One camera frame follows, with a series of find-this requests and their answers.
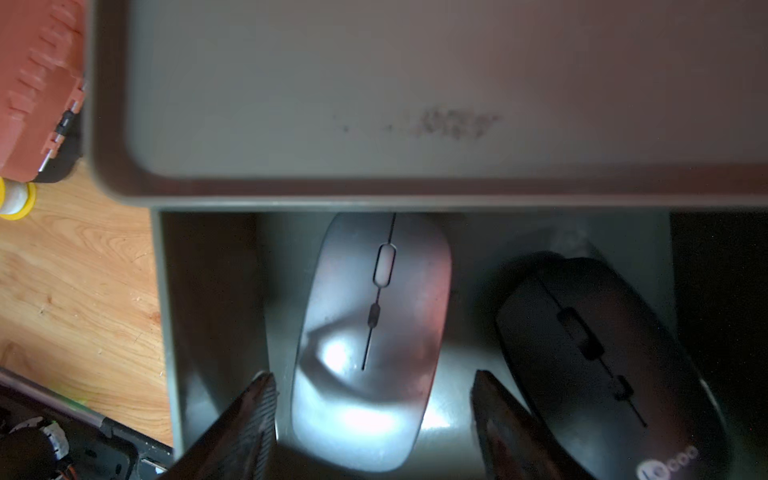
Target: yellow roll of tape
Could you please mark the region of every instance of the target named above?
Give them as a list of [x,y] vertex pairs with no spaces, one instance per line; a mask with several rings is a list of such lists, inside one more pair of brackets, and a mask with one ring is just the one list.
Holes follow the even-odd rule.
[[0,218],[20,220],[31,212],[37,200],[35,184],[0,178]]

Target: black electronic device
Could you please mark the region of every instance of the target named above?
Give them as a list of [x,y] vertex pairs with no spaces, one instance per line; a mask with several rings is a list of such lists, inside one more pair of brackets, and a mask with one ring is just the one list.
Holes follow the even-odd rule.
[[643,299],[604,263],[547,262],[497,316],[532,412],[597,480],[725,478],[708,388]]
[[0,368],[0,480],[154,480],[173,450]]

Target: mouse scroll wheel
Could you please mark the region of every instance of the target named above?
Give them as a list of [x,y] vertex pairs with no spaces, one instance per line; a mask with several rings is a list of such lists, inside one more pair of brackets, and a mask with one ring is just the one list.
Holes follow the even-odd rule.
[[392,278],[392,267],[395,265],[397,249],[391,243],[384,243],[379,247],[379,255],[376,258],[376,269],[373,271],[373,282],[378,288],[389,285]]
[[558,321],[587,360],[598,359],[605,353],[602,343],[592,333],[592,330],[576,309],[568,307],[560,310],[558,312]]

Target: mouse logo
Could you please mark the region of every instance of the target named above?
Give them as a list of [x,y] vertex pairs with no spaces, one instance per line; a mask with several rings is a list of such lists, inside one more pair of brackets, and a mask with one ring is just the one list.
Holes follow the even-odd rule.
[[699,451],[693,445],[685,448],[685,452],[680,452],[667,460],[667,463],[658,460],[646,460],[637,466],[637,478],[639,480],[670,480],[672,474],[685,468],[699,456]]

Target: wooden floor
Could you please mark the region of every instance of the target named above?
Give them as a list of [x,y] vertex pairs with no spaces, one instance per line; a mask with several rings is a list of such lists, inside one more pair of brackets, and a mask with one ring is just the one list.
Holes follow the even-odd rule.
[[0,220],[0,365],[171,445],[149,212],[87,165]]

